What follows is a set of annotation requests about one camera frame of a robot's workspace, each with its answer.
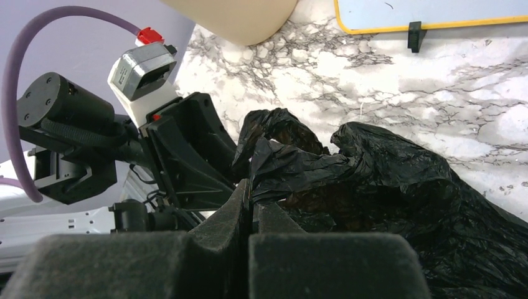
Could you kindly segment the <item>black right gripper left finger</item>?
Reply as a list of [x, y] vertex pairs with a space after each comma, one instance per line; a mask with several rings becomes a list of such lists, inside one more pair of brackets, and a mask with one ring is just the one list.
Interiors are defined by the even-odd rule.
[[3, 298], [243, 298], [250, 183], [190, 232], [53, 235], [39, 241]]

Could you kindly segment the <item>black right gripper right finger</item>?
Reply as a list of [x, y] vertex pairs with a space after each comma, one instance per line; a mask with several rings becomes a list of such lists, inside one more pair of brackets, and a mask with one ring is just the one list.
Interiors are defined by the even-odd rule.
[[250, 298], [430, 298], [399, 235], [308, 233], [276, 204], [258, 208], [248, 243]]

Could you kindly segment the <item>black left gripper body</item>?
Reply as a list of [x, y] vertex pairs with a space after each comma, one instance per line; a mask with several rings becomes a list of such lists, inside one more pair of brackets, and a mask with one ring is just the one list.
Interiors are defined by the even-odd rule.
[[231, 170], [236, 145], [210, 95], [177, 97], [146, 115], [140, 143], [158, 197], [176, 208], [213, 210], [235, 189]]

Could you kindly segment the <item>black plastic trash bag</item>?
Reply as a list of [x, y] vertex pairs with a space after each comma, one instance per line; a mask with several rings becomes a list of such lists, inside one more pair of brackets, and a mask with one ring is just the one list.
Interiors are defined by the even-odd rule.
[[233, 169], [257, 204], [308, 232], [387, 232], [417, 252], [433, 298], [526, 298], [527, 223], [488, 201], [442, 156], [348, 122], [330, 153], [284, 108], [243, 121]]

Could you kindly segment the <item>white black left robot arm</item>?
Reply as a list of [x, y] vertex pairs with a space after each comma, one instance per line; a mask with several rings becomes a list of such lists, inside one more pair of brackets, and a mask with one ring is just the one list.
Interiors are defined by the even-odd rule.
[[200, 211], [221, 207], [234, 190], [235, 143], [210, 96], [170, 96], [137, 127], [131, 118], [55, 72], [37, 78], [18, 101], [21, 138], [34, 144], [38, 191], [70, 205], [117, 182], [116, 163], [140, 166], [155, 185], [144, 199], [69, 214], [9, 216], [1, 209], [1, 273], [15, 271], [41, 238], [191, 230]]

